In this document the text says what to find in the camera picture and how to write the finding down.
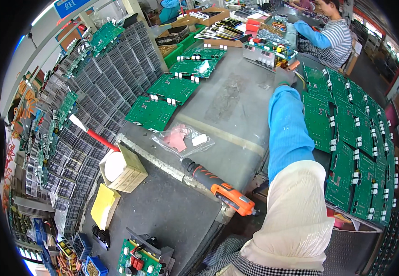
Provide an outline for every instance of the chinese character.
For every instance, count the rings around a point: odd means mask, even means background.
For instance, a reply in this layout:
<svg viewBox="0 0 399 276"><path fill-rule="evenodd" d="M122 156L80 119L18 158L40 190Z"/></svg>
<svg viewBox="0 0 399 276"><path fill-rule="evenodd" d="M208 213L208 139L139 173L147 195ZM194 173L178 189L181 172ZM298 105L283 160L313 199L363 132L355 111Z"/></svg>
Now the chinese character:
<svg viewBox="0 0 399 276"><path fill-rule="evenodd" d="M71 0L71 1L69 1L69 2L67 2L67 3L64 4L64 8L65 8L66 10L69 10L70 8L72 8L72 7L74 7L74 6L75 6L74 0Z"/></svg>

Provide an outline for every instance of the white roll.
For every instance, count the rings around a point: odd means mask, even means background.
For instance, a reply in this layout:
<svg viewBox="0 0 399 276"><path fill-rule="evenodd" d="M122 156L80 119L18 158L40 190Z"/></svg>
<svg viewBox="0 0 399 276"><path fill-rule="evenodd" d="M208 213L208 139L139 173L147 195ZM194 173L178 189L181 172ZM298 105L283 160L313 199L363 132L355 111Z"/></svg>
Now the white roll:
<svg viewBox="0 0 399 276"><path fill-rule="evenodd" d="M126 169L126 161L121 152L113 152L106 159L104 174L110 182L114 182Z"/></svg>

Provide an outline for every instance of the blue sleeve cover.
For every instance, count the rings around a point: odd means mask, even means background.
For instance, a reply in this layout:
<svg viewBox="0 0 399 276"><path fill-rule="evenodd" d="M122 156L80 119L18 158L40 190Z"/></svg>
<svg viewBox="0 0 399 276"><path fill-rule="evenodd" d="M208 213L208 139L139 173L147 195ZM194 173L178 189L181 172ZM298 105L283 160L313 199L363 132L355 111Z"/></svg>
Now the blue sleeve cover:
<svg viewBox="0 0 399 276"><path fill-rule="evenodd" d="M163 8L178 8L180 6L178 0L163 0L160 4Z"/></svg>
<svg viewBox="0 0 399 276"><path fill-rule="evenodd" d="M310 40L318 48L325 49L331 46L329 39L320 32L314 31L307 23L298 20L294 23L295 29Z"/></svg>
<svg viewBox="0 0 399 276"><path fill-rule="evenodd" d="M314 142L308 135L301 96L287 85L276 88L269 102L269 185L291 163L313 160Z"/></svg>

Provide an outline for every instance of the blue sign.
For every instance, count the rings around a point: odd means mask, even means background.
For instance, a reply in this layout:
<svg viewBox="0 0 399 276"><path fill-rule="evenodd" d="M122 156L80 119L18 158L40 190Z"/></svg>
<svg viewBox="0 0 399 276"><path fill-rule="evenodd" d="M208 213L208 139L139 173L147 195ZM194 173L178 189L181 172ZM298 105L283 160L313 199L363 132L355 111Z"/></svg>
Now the blue sign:
<svg viewBox="0 0 399 276"><path fill-rule="evenodd" d="M89 2L89 0L59 0L54 3L54 6L60 18L65 18L87 2Z"/></svg>

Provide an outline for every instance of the hand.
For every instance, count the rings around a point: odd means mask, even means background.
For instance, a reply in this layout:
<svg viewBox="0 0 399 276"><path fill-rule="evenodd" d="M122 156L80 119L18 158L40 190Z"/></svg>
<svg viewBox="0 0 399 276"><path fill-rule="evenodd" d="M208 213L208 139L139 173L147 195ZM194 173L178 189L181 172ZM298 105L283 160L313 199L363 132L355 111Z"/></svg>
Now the hand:
<svg viewBox="0 0 399 276"><path fill-rule="evenodd" d="M281 67L276 67L275 80L273 81L274 89L278 88L281 85L291 86L295 82L295 72L284 70Z"/></svg>

